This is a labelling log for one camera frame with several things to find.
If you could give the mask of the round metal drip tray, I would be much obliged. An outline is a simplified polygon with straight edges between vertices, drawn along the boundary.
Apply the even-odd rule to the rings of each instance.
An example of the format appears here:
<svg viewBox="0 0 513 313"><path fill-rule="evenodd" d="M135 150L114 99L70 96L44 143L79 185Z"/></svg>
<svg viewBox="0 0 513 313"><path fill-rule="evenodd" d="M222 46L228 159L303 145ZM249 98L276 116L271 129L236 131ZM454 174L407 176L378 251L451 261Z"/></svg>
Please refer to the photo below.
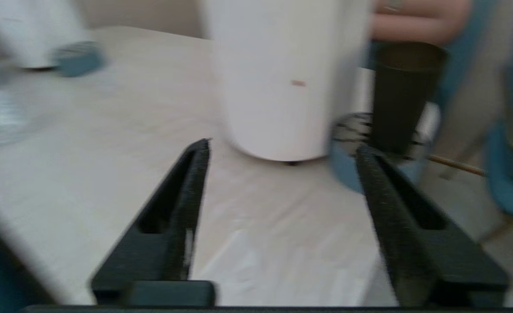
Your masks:
<svg viewBox="0 0 513 313"><path fill-rule="evenodd" d="M329 159L338 180L357 193L362 193L356 169L356 150L365 144L370 136L372 113L355 112L341 117L334 123L329 145ZM440 126L438 107L426 107L412 137L406 156L398 163L398 168L413 183L418 183L425 170L427 155L431 152L432 141Z"/></svg>

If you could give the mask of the small blue drip tray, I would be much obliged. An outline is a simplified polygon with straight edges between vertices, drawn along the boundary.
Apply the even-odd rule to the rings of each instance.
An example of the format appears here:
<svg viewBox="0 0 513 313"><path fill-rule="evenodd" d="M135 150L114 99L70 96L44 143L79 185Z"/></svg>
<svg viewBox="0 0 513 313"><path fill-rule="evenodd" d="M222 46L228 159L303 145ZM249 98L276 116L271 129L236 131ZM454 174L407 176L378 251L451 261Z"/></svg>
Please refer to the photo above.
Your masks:
<svg viewBox="0 0 513 313"><path fill-rule="evenodd" d="M55 70L62 77L83 77L105 65L102 49L95 41L81 41L56 48L52 54Z"/></svg>

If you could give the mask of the large clear water dispenser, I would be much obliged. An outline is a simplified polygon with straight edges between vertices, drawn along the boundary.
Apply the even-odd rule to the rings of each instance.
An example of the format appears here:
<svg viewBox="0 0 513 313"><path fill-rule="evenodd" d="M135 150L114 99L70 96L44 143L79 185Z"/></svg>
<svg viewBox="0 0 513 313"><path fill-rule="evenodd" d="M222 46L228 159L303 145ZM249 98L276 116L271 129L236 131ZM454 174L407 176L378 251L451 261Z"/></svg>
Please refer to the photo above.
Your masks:
<svg viewBox="0 0 513 313"><path fill-rule="evenodd" d="M348 113L376 0L199 0L233 145L275 162L322 158Z"/></svg>

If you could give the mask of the black plastic cup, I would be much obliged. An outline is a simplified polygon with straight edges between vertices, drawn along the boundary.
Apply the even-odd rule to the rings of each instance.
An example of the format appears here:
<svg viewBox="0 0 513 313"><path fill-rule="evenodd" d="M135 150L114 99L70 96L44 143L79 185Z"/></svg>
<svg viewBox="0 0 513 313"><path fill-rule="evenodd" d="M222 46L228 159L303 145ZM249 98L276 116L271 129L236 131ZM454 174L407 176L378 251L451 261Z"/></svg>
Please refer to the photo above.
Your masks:
<svg viewBox="0 0 513 313"><path fill-rule="evenodd" d="M392 155L407 153L448 59L445 48L427 42L390 42L376 50L371 146Z"/></svg>

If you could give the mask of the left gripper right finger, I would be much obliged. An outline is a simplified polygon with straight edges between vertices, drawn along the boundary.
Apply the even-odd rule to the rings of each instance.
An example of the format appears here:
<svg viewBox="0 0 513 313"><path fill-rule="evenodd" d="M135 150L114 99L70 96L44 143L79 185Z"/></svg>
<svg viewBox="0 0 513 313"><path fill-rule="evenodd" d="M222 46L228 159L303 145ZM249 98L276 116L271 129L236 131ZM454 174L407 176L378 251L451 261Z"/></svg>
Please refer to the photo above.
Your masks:
<svg viewBox="0 0 513 313"><path fill-rule="evenodd" d="M403 307L503 307L510 278L379 150L356 168L390 284Z"/></svg>

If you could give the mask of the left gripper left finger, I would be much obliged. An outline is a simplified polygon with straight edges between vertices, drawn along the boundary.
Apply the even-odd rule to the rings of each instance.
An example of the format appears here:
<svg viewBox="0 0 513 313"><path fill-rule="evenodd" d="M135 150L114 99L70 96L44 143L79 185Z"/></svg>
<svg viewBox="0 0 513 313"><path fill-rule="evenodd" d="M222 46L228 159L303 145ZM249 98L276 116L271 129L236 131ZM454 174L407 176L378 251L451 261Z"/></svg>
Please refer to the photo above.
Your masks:
<svg viewBox="0 0 513 313"><path fill-rule="evenodd" d="M97 305L213 307L209 281L190 280L210 140L190 144L91 279Z"/></svg>

